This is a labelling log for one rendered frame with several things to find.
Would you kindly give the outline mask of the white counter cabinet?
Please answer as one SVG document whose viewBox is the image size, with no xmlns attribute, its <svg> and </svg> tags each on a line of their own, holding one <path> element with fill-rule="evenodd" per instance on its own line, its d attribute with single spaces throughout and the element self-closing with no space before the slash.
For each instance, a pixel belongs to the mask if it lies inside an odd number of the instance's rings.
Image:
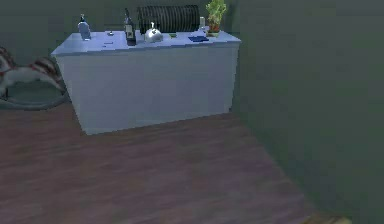
<svg viewBox="0 0 384 224">
<path fill-rule="evenodd" d="M 241 40 L 221 31 L 203 42 L 189 32 L 129 46 L 125 33 L 72 33 L 53 52 L 88 135 L 227 113 Z"/>
</svg>

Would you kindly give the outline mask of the silver kettle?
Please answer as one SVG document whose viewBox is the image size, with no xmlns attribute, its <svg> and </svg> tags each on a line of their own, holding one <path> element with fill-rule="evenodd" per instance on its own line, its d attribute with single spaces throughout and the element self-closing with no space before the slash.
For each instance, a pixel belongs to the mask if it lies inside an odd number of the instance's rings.
<svg viewBox="0 0 384 224">
<path fill-rule="evenodd" d="M 151 27 L 146 31 L 144 40 L 147 43 L 161 42 L 163 40 L 163 34 L 155 28 L 155 23 L 151 23 Z"/>
</svg>

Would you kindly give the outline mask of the green potted house plant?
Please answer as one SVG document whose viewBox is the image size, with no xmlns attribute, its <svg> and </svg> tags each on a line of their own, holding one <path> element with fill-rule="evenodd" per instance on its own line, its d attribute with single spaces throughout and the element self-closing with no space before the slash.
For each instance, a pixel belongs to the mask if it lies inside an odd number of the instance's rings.
<svg viewBox="0 0 384 224">
<path fill-rule="evenodd" d="M 225 0 L 211 0 L 206 5 L 208 11 L 208 37 L 217 37 L 220 32 L 220 24 L 224 13 L 227 11 Z"/>
</svg>

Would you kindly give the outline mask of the dark wine bottle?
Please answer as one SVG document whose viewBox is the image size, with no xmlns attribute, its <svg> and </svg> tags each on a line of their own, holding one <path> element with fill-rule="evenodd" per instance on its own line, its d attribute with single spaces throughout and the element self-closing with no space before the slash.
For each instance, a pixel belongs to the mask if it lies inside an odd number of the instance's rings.
<svg viewBox="0 0 384 224">
<path fill-rule="evenodd" d="M 128 9 L 125 9 L 124 29 L 128 46 L 136 45 L 135 26 Z"/>
</svg>

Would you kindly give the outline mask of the pale blue soap bottle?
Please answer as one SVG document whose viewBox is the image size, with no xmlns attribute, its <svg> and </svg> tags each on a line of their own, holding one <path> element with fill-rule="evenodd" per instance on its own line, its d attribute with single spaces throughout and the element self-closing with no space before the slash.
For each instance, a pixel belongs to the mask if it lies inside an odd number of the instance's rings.
<svg viewBox="0 0 384 224">
<path fill-rule="evenodd" d="M 83 40 L 90 40 L 91 39 L 90 27 L 85 20 L 84 14 L 80 15 L 80 21 L 78 23 L 78 30 L 79 30 L 79 33 L 80 33 L 81 38 Z"/>
</svg>

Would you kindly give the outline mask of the white rocking horse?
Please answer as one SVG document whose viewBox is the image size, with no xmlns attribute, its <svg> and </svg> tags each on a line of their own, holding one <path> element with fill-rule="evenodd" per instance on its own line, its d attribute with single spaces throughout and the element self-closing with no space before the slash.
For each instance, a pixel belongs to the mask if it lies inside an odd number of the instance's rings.
<svg viewBox="0 0 384 224">
<path fill-rule="evenodd" d="M 23 102 L 9 96 L 9 88 L 18 83 L 46 82 L 55 87 L 61 96 L 50 102 Z M 0 106 L 4 109 L 41 111 L 59 106 L 69 99 L 57 63 L 41 57 L 28 65 L 18 65 L 11 53 L 0 46 Z"/>
</svg>

